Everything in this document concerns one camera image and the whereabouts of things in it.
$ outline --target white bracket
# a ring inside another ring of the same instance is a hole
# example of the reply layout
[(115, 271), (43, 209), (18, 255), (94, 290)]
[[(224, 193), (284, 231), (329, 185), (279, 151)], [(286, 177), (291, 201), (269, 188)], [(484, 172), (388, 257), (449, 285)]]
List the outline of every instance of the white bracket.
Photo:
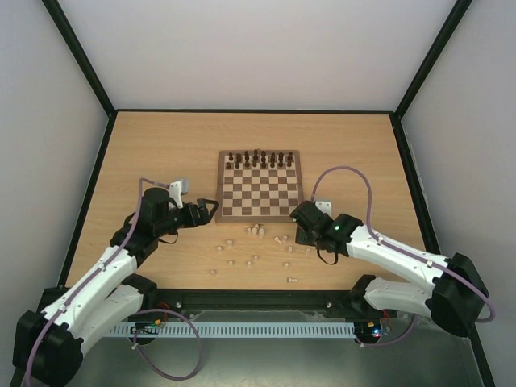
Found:
[[(183, 208), (183, 200), (181, 199), (181, 196), (188, 193), (188, 185), (187, 179), (179, 179), (170, 183), (169, 196), (176, 202), (177, 208)], [(169, 203), (169, 208), (172, 209), (173, 207), (174, 205)]]
[(315, 206), (319, 208), (321, 212), (331, 216), (331, 202), (327, 200), (316, 200)]

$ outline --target black frame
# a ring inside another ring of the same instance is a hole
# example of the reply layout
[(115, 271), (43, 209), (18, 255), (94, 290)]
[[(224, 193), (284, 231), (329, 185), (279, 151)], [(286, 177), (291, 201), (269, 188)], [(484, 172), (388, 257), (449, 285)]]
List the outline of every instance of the black frame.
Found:
[[(84, 221), (89, 209), (89, 204), (91, 202), (91, 198), (93, 197), (95, 185), (97, 183), (98, 175), (100, 173), (100, 169), (102, 167), (102, 162), (104, 159), (104, 155), (106, 154), (107, 146), (110, 141), (110, 135), (113, 131), (114, 123), (117, 118), (117, 113), (119, 111), (170, 111), (170, 112), (193, 112), (193, 113), (268, 113), (268, 114), (388, 114), (393, 126), (394, 137), (397, 142), (397, 147), (400, 152), (400, 157), (402, 160), (403, 168), (406, 174), (407, 184), (409, 186), (410, 195), (412, 197), (412, 201), (414, 203), (414, 209), (418, 218), (418, 224), (421, 229), (422, 238), (425, 244), (425, 248), (427, 251), (432, 253), (439, 253), (439, 244), (435, 237), (434, 228), (431, 223), (430, 215), (427, 209), (427, 203), (424, 198), (421, 185), (419, 184), (418, 174), (414, 167), (414, 161), (412, 159), (412, 155), (410, 154), (410, 149), (406, 140), (405, 132), (402, 126), (402, 118), (409, 109), (410, 104), (416, 97), (419, 89), (422, 84), (426, 80), (428, 74), (433, 68), (435, 62), (438, 60), (439, 55), (446, 47), (447, 42), (452, 37), (454, 30), (460, 23), (460, 20), (464, 16), (467, 11), (469, 5), (472, 3), (472, 0), (456, 0), (455, 5), (451, 9), (449, 16), (447, 17), (444, 25), (442, 26), (439, 34), (435, 38), (434, 43), (431, 45), (429, 52), (421, 63), (419, 70), (416, 72), (414, 79), (410, 83), (409, 88), (407, 89), (405, 95), (403, 96), (399, 106), (395, 111), (379, 111), (379, 110), (211, 110), (211, 109), (175, 109), (175, 110), (149, 110), (149, 109), (119, 109), (116, 110), (111, 103), (106, 91), (102, 87), (102, 83), (98, 79), (97, 74), (94, 71), (92, 64), (89, 62), (85, 51), (83, 50), (77, 36), (73, 32), (73, 29), (66, 19), (65, 13), (61, 9), (59, 2), (57, 0), (42, 0), (43, 4), (48, 10), (48, 13), (52, 17), (54, 23), (59, 29), (60, 33), (63, 35), (64, 41), (69, 46), (70, 51), (75, 57), (77, 63), (81, 67), (82, 72), (85, 74), (86, 79), (91, 85), (93, 91), (98, 97), (98, 100), (102, 104), (106, 115), (109, 120), (106, 126), (106, 132), (102, 139), (102, 144), (98, 152), (97, 159), (94, 164), (94, 170), (92, 172), (91, 178), (89, 179), (88, 188), (85, 193), (85, 198), (81, 207), (81, 212), (77, 219), (77, 225), (75, 226), (73, 237), (69, 245), (69, 249), (67, 255), (64, 260), (64, 265), (60, 273), (58, 287), (63, 288), (65, 286), (66, 279), (69, 274), (69, 270), (71, 268), (73, 262), (73, 256), (75, 255), (75, 251), (77, 249), (77, 244), (79, 238), (81, 236), (81, 231), (84, 225)], [(268, 298), (276, 299), (278, 296), (283, 303), (283, 307), (285, 307), (285, 302), (288, 302), (289, 298), (299, 299), (298, 296), (306, 296), (310, 294), (314, 299), (327, 299), (328, 294), (331, 292), (325, 291), (296, 291), (296, 292), (270, 292), (270, 291), (206, 291), (206, 290), (180, 290), (175, 289), (174, 292), (178, 293), (188, 293), (188, 295), (195, 299), (196, 305), (209, 305), (210, 299), (216, 293), (218, 297), (230, 297), (233, 302), (238, 303), (239, 300), (245, 306), (245, 301), (256, 298)], [(494, 386), (494, 381), (492, 374), (489, 369), (489, 365), (487, 363), (487, 359), (485, 358), (484, 351), (481, 346), (481, 341), (479, 339), (476, 328), (473, 328), (472, 334), (469, 337), (472, 342), (472, 348), (476, 357), (476, 362), (478, 364), (482, 380), (484, 385), (486, 386)], [(20, 385), (21, 377), (23, 373), (15, 372), (13, 380), (11, 382), (11, 386)]]

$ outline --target wooden chessboard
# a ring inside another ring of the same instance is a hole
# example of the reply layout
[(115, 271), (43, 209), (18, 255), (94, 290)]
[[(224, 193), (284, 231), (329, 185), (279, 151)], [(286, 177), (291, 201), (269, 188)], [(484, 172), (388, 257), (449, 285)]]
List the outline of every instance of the wooden chessboard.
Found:
[[(294, 150), (262, 151), (253, 164), (254, 150), (221, 151), (218, 159), (217, 200), (220, 208), (215, 215), (217, 223), (288, 223), (289, 214), (303, 201), (301, 163)], [(287, 161), (289, 153), (292, 159)], [(282, 153), (284, 160), (278, 160)], [(242, 160), (237, 163), (237, 155)]]

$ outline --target wooden surface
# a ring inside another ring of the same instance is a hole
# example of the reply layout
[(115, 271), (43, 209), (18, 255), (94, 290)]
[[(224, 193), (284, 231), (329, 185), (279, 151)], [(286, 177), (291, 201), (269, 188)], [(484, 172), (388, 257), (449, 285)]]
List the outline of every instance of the wooden surface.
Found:
[[(123, 112), (114, 125), (67, 285), (98, 260), (134, 211), (139, 177), (162, 182), (186, 177), (185, 200), (215, 198), (218, 152), (228, 148), (298, 149), (305, 198), (325, 169), (339, 164), (360, 169), (372, 185), (373, 227), (423, 248), (387, 115)], [(317, 198), (331, 200), (334, 215), (365, 219), (367, 191), (353, 173), (328, 174)], [(177, 244), (161, 244), (138, 273), (161, 288), (176, 289), (350, 289), (366, 273), (396, 279), (362, 260), (341, 257), (339, 264), (328, 266), (313, 249), (305, 254), (293, 243), (293, 223), (266, 224), (264, 239), (246, 235), (247, 226), (212, 222), (181, 230)], [(289, 241), (279, 245), (276, 235), (288, 235)], [(234, 241), (232, 249), (228, 239)], [(224, 252), (217, 253), (217, 246)], [(288, 246), (294, 246), (293, 253)], [(298, 281), (287, 283), (288, 277)]]

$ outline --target white cable tray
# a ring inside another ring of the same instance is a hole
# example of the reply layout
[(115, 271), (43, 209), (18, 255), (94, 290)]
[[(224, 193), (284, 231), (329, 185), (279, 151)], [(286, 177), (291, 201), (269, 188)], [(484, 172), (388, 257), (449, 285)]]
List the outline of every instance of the white cable tray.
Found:
[[(194, 322), (202, 338), (278, 338), (278, 339), (354, 339), (349, 322)], [(134, 322), (120, 322), (104, 337), (129, 337), (135, 334)], [(163, 328), (148, 328), (138, 337), (193, 338), (192, 328), (183, 322), (168, 322)]]

